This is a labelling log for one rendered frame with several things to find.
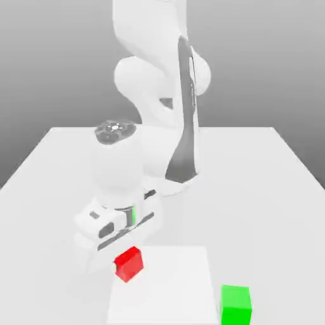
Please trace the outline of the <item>small red cube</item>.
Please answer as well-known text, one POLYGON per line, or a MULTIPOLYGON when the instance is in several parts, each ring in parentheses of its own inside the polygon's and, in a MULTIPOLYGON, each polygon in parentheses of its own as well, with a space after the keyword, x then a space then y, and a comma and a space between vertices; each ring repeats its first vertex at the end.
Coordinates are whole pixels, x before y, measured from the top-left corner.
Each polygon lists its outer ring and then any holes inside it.
POLYGON ((142 252, 132 246, 115 258, 116 276, 122 281, 128 282, 143 269, 142 252))

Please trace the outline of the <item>small green cube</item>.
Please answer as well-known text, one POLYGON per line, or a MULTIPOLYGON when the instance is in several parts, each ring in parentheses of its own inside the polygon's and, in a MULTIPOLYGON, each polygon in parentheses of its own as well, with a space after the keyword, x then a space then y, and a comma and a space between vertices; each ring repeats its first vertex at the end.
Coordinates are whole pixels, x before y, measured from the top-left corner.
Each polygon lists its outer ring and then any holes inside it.
POLYGON ((250 325, 252 310, 247 286, 221 286, 221 325, 250 325))

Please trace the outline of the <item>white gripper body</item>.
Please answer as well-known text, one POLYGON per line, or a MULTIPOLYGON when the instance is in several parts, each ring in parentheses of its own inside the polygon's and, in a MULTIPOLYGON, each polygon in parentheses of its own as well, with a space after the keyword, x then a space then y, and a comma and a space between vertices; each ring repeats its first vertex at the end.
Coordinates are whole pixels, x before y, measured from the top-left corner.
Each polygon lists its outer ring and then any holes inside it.
POLYGON ((95 197, 74 217, 74 272, 90 274, 110 267, 132 246, 140 246, 162 224, 160 197, 95 197))

